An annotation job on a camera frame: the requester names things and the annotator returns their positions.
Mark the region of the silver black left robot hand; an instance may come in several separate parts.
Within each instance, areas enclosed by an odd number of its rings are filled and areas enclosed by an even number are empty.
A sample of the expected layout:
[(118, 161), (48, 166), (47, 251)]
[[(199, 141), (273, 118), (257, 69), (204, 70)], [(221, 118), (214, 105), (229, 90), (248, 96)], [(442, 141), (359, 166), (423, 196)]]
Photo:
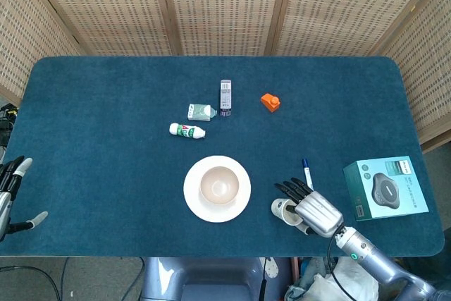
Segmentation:
[(31, 220), (20, 223), (11, 223), (11, 210), (16, 200), (23, 177), (32, 165), (32, 158), (19, 156), (6, 164), (0, 164), (0, 242), (7, 235), (21, 231), (28, 231), (37, 227), (48, 212), (43, 211)]

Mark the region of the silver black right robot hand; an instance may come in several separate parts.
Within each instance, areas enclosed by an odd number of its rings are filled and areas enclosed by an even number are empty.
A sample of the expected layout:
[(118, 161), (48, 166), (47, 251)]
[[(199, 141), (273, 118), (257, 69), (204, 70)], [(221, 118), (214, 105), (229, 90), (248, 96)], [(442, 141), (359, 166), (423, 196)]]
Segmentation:
[(292, 227), (302, 233), (332, 238), (343, 224), (342, 214), (323, 195), (310, 190), (299, 178), (292, 177), (282, 183), (275, 183), (274, 187), (297, 204), (295, 211), (302, 217), (303, 222)]

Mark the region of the white paper cup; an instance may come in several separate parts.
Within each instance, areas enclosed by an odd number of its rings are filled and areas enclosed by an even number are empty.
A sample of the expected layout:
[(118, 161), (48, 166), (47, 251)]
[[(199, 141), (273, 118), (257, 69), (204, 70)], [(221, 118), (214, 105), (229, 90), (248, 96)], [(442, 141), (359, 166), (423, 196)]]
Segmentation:
[(298, 226), (303, 222), (302, 217), (295, 211), (297, 204), (291, 199), (275, 199), (271, 204), (274, 216), (289, 226)]

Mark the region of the beige bowl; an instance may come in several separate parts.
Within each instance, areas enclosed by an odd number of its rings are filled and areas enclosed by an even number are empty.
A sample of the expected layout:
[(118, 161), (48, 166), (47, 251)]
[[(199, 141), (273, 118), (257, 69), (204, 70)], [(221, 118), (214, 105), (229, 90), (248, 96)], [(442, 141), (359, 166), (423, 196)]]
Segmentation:
[(226, 167), (209, 169), (200, 182), (200, 192), (206, 201), (223, 205), (232, 202), (239, 190), (239, 181), (235, 173)]

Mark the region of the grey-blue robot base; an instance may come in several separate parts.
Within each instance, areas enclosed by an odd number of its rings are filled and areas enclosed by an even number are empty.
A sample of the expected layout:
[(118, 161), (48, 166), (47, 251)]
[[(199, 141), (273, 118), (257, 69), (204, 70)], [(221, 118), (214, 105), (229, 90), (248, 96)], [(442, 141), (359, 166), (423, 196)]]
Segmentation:
[(276, 278), (267, 277), (265, 257), (149, 257), (140, 301), (283, 301), (291, 259), (274, 258)]

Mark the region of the white round plate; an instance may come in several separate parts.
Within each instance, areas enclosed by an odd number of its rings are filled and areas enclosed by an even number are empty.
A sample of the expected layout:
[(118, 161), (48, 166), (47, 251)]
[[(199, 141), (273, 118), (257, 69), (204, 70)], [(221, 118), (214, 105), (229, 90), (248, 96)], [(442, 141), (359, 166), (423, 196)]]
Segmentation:
[[(223, 205), (212, 204), (200, 192), (202, 176), (213, 167), (226, 167), (238, 178), (239, 190), (235, 199)], [(210, 223), (225, 223), (238, 217), (246, 208), (252, 186), (245, 168), (228, 156), (208, 156), (196, 162), (185, 176), (183, 194), (191, 212), (198, 218)]]

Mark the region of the blue white marker pen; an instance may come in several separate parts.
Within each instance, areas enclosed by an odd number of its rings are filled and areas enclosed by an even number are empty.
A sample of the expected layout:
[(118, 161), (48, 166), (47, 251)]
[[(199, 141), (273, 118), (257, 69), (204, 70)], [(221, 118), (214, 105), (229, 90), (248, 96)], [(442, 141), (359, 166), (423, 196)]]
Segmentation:
[(304, 176), (306, 178), (307, 186), (309, 187), (310, 190), (314, 190), (312, 179), (311, 179), (309, 163), (308, 163), (307, 159), (302, 159), (302, 166), (304, 169)]

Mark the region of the blue denim cloth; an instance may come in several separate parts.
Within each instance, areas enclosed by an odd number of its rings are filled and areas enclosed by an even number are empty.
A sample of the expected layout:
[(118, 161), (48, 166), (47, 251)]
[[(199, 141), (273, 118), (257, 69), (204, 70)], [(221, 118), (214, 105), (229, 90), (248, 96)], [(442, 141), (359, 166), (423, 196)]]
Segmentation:
[(299, 286), (308, 289), (314, 282), (315, 275), (319, 274), (323, 278), (330, 274), (330, 269), (325, 257), (312, 257), (309, 259), (306, 269), (302, 273)]

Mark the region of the white perforated insole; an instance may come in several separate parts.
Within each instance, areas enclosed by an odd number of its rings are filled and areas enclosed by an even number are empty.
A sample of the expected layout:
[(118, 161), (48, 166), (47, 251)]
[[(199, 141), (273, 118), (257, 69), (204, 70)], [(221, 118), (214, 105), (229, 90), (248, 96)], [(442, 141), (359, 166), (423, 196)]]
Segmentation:
[(264, 270), (268, 278), (276, 278), (279, 273), (278, 265), (274, 257), (266, 257)]

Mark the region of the white crumpled cloth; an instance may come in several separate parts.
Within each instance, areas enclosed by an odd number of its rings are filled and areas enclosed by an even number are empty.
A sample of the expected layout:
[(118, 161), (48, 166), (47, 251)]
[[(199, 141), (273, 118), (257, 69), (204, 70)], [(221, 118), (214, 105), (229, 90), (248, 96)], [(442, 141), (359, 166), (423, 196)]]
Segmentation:
[(315, 275), (308, 289), (291, 285), (284, 301), (378, 301), (378, 282), (348, 257), (331, 262), (333, 271), (326, 277)]

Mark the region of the blue felt table cover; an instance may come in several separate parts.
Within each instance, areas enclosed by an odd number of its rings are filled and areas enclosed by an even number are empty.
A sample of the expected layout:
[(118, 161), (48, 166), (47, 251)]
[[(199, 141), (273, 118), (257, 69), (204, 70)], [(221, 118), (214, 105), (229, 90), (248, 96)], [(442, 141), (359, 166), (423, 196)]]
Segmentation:
[[(232, 82), (220, 115), (220, 82)], [(271, 113), (260, 101), (280, 100)], [(210, 104), (210, 121), (189, 121)], [(172, 123), (206, 131), (169, 133)], [(209, 223), (185, 203), (190, 167), (229, 156), (249, 175), (245, 210)], [(328, 241), (271, 213), (274, 187), (301, 178), (392, 257), (431, 256), (444, 235), (397, 64), (387, 57), (58, 56), (34, 65), (6, 150), (32, 158), (11, 220), (47, 211), (5, 237), (0, 256), (319, 256)], [(357, 160), (409, 156), (429, 212), (358, 222), (342, 170)]]

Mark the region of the orange toy block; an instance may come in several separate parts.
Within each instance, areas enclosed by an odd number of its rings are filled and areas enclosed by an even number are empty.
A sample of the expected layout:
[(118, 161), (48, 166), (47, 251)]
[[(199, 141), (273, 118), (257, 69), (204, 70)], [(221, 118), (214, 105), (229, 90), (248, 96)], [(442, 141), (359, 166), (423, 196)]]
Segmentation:
[(280, 107), (280, 100), (277, 96), (270, 93), (264, 94), (261, 99), (261, 103), (271, 112), (274, 113)]

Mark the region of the white green plastic bottle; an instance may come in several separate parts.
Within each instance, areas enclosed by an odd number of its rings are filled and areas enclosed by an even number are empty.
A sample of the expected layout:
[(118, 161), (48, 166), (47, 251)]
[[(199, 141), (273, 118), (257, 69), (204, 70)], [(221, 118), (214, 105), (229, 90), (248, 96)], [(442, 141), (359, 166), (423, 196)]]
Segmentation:
[(179, 123), (170, 124), (169, 133), (172, 135), (188, 137), (192, 139), (201, 139), (206, 136), (206, 131), (198, 126), (184, 125)]

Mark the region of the green white small carton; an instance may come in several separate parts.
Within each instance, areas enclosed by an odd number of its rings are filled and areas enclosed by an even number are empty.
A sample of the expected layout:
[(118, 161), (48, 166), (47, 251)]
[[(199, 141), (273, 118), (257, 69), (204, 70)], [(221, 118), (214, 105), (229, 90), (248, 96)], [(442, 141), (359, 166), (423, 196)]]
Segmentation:
[(210, 121), (217, 115), (217, 111), (210, 104), (190, 104), (187, 119), (189, 121)]

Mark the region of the woven wooden folding screen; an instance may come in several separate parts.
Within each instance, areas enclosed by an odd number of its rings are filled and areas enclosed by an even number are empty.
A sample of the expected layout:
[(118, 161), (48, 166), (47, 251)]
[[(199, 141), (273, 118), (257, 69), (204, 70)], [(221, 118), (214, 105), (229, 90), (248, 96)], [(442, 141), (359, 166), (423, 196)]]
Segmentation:
[(387, 56), (423, 151), (451, 144), (451, 0), (0, 0), (0, 102), (89, 54)]

